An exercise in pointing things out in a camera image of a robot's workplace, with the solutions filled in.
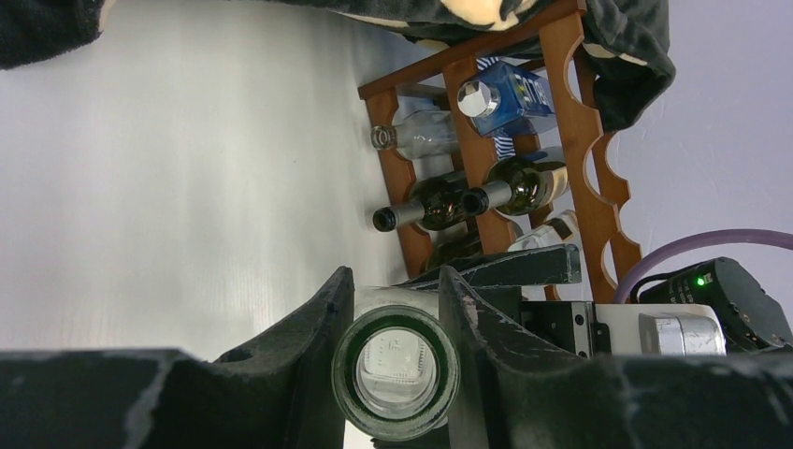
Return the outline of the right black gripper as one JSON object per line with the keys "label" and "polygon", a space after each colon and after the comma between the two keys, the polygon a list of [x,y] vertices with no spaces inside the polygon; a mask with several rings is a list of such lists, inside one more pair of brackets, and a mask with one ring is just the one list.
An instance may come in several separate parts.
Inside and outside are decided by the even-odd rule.
{"label": "right black gripper", "polygon": [[464,257],[445,266],[485,301],[554,346],[583,358],[611,353],[610,329],[598,321],[595,303],[528,301],[516,288],[581,282],[581,254],[575,245]]}

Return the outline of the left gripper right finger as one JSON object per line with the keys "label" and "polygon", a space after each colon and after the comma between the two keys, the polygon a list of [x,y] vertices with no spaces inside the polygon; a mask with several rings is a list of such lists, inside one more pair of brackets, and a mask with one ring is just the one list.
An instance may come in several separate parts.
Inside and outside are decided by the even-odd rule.
{"label": "left gripper right finger", "polygon": [[598,356],[528,332],[453,268],[440,321],[460,363],[454,448],[788,448],[792,356]]}

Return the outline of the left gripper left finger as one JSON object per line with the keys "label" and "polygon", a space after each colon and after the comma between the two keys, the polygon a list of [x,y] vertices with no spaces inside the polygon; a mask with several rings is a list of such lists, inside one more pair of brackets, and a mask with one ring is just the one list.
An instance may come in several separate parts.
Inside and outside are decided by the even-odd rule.
{"label": "left gripper left finger", "polygon": [[301,307],[213,362],[178,349],[4,352],[5,448],[340,448],[334,348],[353,315],[338,268]]}

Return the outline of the clear bottle black cap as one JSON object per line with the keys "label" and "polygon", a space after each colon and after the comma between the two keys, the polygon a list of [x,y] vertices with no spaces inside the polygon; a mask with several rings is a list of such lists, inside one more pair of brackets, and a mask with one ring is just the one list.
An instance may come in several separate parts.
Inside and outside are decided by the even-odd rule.
{"label": "clear bottle black cap", "polygon": [[577,215],[573,210],[560,212],[556,217],[530,230],[518,238],[509,248],[510,252],[545,248],[560,244],[581,245]]}

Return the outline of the green wine bottle back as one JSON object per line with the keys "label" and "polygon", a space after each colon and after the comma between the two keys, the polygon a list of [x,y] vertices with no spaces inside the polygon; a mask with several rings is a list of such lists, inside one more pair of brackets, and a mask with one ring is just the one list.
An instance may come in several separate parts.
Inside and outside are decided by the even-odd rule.
{"label": "green wine bottle back", "polygon": [[550,205],[569,187],[567,166],[546,152],[515,155],[493,165],[486,183],[468,189],[461,206],[468,215],[497,210],[508,216],[527,215]]}

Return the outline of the dark wine bottle front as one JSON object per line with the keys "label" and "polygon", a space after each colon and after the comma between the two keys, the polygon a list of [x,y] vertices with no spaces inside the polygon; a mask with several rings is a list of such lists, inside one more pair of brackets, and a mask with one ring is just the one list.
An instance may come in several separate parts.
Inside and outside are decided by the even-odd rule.
{"label": "dark wine bottle front", "polygon": [[427,272],[457,258],[471,257],[483,252],[481,239],[476,231],[469,232],[459,239],[447,241],[439,245],[422,265],[422,272]]}

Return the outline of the dark wine bottle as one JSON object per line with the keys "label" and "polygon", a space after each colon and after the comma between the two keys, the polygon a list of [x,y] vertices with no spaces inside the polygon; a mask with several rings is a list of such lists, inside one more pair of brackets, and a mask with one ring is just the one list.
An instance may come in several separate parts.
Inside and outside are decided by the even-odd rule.
{"label": "dark wine bottle", "polygon": [[427,272],[457,258],[471,257],[483,252],[481,239],[476,231],[469,232],[459,239],[447,241],[439,245],[422,265],[422,272]]}
{"label": "dark wine bottle", "polygon": [[419,225],[428,231],[445,230],[468,218],[461,200],[468,188],[462,170],[423,179],[414,184],[405,203],[375,210],[372,223],[380,232],[405,225]]}

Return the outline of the tall clear glass bottle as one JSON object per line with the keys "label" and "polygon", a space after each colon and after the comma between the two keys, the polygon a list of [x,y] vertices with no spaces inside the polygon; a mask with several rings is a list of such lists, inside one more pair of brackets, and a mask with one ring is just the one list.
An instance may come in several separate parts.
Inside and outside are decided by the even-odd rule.
{"label": "tall clear glass bottle", "polygon": [[460,362],[432,291],[362,287],[353,322],[332,361],[331,384],[346,419],[369,436],[404,442],[443,427]]}

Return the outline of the blue liquid square bottle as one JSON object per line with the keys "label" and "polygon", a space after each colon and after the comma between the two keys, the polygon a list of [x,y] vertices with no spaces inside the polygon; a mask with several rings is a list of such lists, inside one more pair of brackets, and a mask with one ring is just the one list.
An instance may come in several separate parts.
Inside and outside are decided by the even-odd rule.
{"label": "blue liquid square bottle", "polygon": [[465,81],[457,91],[459,110],[483,137],[503,132],[514,138],[557,127],[550,83],[521,67],[498,62]]}

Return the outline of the small clear square bottle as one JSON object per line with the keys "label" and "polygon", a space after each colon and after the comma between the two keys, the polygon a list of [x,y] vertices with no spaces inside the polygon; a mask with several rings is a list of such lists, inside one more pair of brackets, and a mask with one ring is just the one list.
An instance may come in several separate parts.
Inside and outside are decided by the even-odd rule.
{"label": "small clear square bottle", "polygon": [[373,126],[369,138],[374,149],[394,149],[407,160],[459,151],[454,119],[446,110],[418,110],[399,124]]}

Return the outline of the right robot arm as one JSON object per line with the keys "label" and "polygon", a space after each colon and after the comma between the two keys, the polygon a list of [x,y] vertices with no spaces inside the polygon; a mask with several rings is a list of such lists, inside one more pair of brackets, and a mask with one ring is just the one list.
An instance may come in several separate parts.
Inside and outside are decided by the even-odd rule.
{"label": "right robot arm", "polygon": [[520,326],[583,358],[756,355],[792,348],[781,305],[727,257],[647,276],[623,303],[520,296],[523,287],[579,282],[580,252],[572,244],[453,256],[445,263]]}

